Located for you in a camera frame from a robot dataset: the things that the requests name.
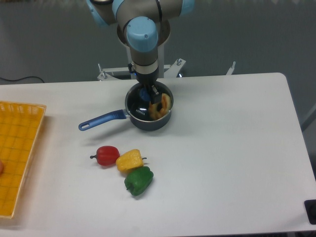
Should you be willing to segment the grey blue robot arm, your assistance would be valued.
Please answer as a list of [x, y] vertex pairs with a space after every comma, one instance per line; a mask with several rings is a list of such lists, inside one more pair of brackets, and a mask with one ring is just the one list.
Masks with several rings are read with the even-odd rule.
[[118, 24], [129, 47], [131, 74], [146, 89], [151, 103], [161, 101], [156, 81], [159, 76], [158, 42], [160, 25], [190, 13], [193, 0], [88, 0], [87, 5], [100, 26]]

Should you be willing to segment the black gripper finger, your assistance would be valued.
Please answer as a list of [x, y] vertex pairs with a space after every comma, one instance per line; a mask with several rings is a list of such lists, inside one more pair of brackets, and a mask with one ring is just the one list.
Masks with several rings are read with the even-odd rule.
[[155, 85], [150, 86], [149, 92], [150, 92], [151, 104], [160, 103], [160, 92], [158, 91]]

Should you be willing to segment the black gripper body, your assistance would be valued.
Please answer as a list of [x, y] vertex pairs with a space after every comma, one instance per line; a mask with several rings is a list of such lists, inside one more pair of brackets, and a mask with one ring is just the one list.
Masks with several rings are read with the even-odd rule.
[[148, 92], [153, 90], [153, 86], [155, 86], [159, 75], [158, 63], [153, 63], [148, 66], [129, 63], [128, 70], [132, 75], [136, 76], [136, 80], [141, 83]]

